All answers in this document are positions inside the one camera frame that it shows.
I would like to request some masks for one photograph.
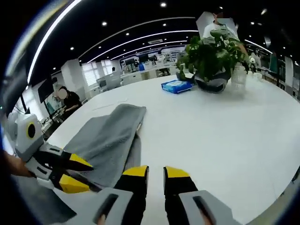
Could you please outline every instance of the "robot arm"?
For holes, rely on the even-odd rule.
[[[40,185],[58,188],[66,193],[90,190],[91,183],[79,181],[68,170],[83,172],[93,170],[92,165],[76,154],[44,142],[42,126],[34,114],[9,115],[8,132],[15,142],[17,155],[34,173]]]

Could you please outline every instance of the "chair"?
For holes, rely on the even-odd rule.
[[[105,77],[107,90],[115,89],[121,86],[121,75],[120,72],[114,72],[106,75]]]
[[[107,82],[105,76],[97,79],[97,84],[100,87],[100,92],[107,91]]]

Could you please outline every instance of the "black ceiling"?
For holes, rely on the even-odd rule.
[[[34,14],[39,11],[45,2],[40,0],[34,6],[30,5],[30,3],[29,5],[23,4],[17,6],[16,11],[20,14],[26,7],[31,7],[27,16],[24,17],[25,19],[22,19],[21,24],[28,24],[30,21],[29,18],[33,18]],[[169,0],[164,1],[167,3],[167,7],[165,8],[160,7],[160,2],[159,0],[82,0],[67,14],[48,38],[37,59],[31,84],[37,84],[45,77],[59,70],[67,60],[77,59],[101,40],[121,30],[148,21],[166,19],[131,28],[105,40],[80,57],[82,63],[88,62],[95,56],[116,45],[135,38],[173,30],[197,30],[195,21],[202,12],[210,11],[212,8],[218,6],[222,6],[225,11],[229,12],[234,21],[239,25],[238,35],[241,41],[248,39],[259,45],[263,45],[263,36],[267,35],[271,38],[272,50],[279,53],[278,55],[292,54],[294,58],[298,58],[297,49],[299,49],[299,46],[294,42],[297,40],[298,34],[291,24],[292,12],[296,9],[282,5],[277,6],[274,3],[270,6],[263,5],[261,1],[259,3],[252,2],[251,4],[241,4],[240,2],[238,5],[227,2],[225,4],[224,1],[220,1],[220,3],[214,1],[208,5],[208,3],[204,3],[203,1]],[[261,11],[264,8],[267,8],[268,12],[261,15]],[[43,27],[43,30],[38,33],[40,37],[35,38],[31,42],[28,49],[30,63],[43,34],[62,10],[52,16],[49,22]],[[171,17],[195,17],[195,19],[169,19]],[[101,26],[102,21],[107,22],[106,27]],[[19,25],[16,29],[19,31],[19,34],[22,25]],[[8,28],[12,35],[17,33],[13,30],[13,25],[10,25]],[[167,39],[166,42],[186,40],[186,36],[190,38],[195,34],[197,33],[170,33],[141,39],[116,48],[97,58],[97,60],[107,59],[107,57],[112,58],[127,51],[144,47],[149,45],[147,42],[150,40],[165,38]],[[8,42],[12,43],[12,40],[15,42],[16,38],[10,38]]]

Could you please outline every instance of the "person sitting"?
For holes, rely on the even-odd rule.
[[[60,99],[63,99],[66,107],[63,114],[64,119],[67,119],[77,109],[79,109],[79,107],[82,106],[79,96],[75,92],[69,91],[65,86],[62,86],[59,89],[59,97]]]

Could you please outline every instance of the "yellow circle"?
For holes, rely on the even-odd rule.
[[[30,136],[29,136],[29,127],[30,127],[31,125],[33,125],[33,127],[35,128],[34,123],[29,123],[29,124],[28,124],[27,130],[26,130],[26,135],[27,135],[27,137],[28,137],[29,139],[33,139],[34,136],[35,136],[35,133],[34,133],[34,136],[33,136],[33,137],[30,137]]]

